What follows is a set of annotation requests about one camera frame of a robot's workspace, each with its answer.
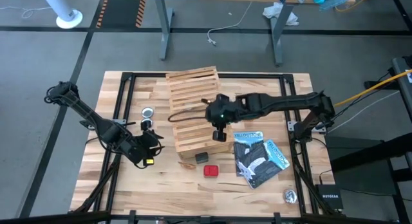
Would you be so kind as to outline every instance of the red object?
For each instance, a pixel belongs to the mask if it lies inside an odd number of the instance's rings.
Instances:
[[[205,165],[203,175],[206,178],[217,178],[219,175],[219,167],[217,165]]]

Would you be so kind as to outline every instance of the book cover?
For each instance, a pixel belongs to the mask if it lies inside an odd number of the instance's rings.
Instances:
[[[236,165],[250,187],[256,189],[290,164],[276,144],[268,140],[236,160]]]
[[[245,156],[254,146],[263,144],[263,133],[261,131],[234,133],[234,159],[235,161]],[[236,165],[236,175],[240,174],[240,169]]]

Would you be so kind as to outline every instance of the concrete floor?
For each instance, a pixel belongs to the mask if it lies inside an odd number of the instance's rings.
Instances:
[[[401,0],[412,12],[412,0]],[[98,0],[69,0],[81,10],[88,27]],[[236,23],[246,2],[168,0],[175,8],[173,27],[214,28]],[[262,17],[268,3],[254,3],[242,28],[268,28]],[[43,0],[0,0],[0,7],[47,6]],[[18,10],[0,10],[0,26],[55,26],[52,10],[36,11],[21,19]],[[316,6],[294,9],[300,25],[296,29],[318,30],[407,30],[392,0],[366,0],[347,13],[319,12]],[[158,28],[156,8],[147,1],[143,27]],[[57,106],[42,99],[50,86],[68,80],[79,56],[85,33],[0,32],[0,219],[12,218],[25,194]],[[412,37],[365,37],[284,35],[285,65],[275,68],[270,36],[264,34],[174,33],[166,61],[158,59],[159,33],[95,33],[77,85],[81,98],[91,107],[106,70],[188,70],[217,66],[219,71],[267,71],[310,73],[314,90],[325,90],[333,101],[340,101],[363,90],[362,82],[378,79],[391,66],[391,59],[411,54]],[[364,106],[391,93],[381,91],[337,120],[344,122]],[[57,139],[32,215],[67,212],[80,169],[88,132],[79,126],[79,116],[68,111]],[[412,125],[399,95],[369,108],[331,136],[389,140],[410,132]],[[395,168],[404,167],[402,160]],[[401,183],[405,198],[412,199],[410,183]],[[342,192],[345,214],[358,218],[397,219],[390,197]],[[412,210],[412,202],[406,202]]]

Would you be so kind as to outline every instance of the white wire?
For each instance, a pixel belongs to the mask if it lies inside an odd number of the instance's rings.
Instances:
[[[343,126],[343,125],[345,125],[346,123],[348,123],[350,120],[353,120],[356,116],[358,116],[359,114],[361,114],[362,111],[368,109],[368,108],[371,107],[372,105],[374,105],[374,104],[376,104],[376,103],[384,100],[385,98],[389,98],[390,96],[395,95],[395,94],[397,94],[397,93],[399,93],[399,91],[396,91],[396,92],[394,92],[394,93],[392,93],[392,94],[390,94],[390,95],[386,95],[385,97],[383,97],[383,98],[381,98],[381,99],[378,99],[378,100],[372,102],[370,105],[368,105],[368,106],[366,106],[364,109],[360,110],[358,113],[356,113],[356,115],[353,115],[350,119],[348,119],[347,121],[343,122],[341,125],[339,125],[339,126],[333,128],[332,130],[328,131],[328,133],[331,133],[332,131],[335,131],[336,129],[338,129],[338,128],[340,128],[341,126]]]
[[[7,6],[4,8],[0,8],[0,10],[5,10],[5,9],[22,9],[24,10],[24,12],[21,14],[21,18],[23,19],[27,19],[30,18],[33,15],[33,11],[39,11],[39,10],[45,10],[45,9],[51,9],[51,7],[47,7],[47,8],[19,8],[19,7],[14,7],[14,6]]]
[[[211,30],[209,30],[209,31],[207,32],[207,41],[208,41],[209,43],[212,43],[214,46],[216,46],[216,41],[213,41],[213,40],[211,39],[211,37],[210,37],[209,34],[210,34],[211,32],[213,32],[213,31],[218,31],[218,30],[224,30],[224,29],[227,29],[227,28],[237,27],[237,26],[242,22],[243,18],[245,18],[245,15],[246,15],[246,13],[247,13],[247,11],[249,10],[249,8],[250,8],[251,5],[252,5],[252,2],[249,3],[249,6],[247,6],[247,8],[246,8],[246,10],[245,10],[245,13],[242,15],[242,18],[240,19],[240,21],[239,21],[238,23],[233,24],[233,25],[230,25],[230,26],[226,26],[226,27],[223,27],[223,28],[212,28]]]

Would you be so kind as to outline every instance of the wooden crate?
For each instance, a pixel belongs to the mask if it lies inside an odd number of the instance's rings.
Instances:
[[[181,71],[166,74],[166,81],[170,91],[171,114],[183,110],[199,110],[174,117],[204,117],[206,104],[201,98],[214,100],[220,90],[220,82],[216,67],[207,67],[197,70]],[[192,158],[198,153],[209,154],[230,151],[233,146],[233,133],[227,126],[226,142],[217,142],[212,139],[215,130],[206,119],[194,119],[173,122],[174,145],[181,159]]]

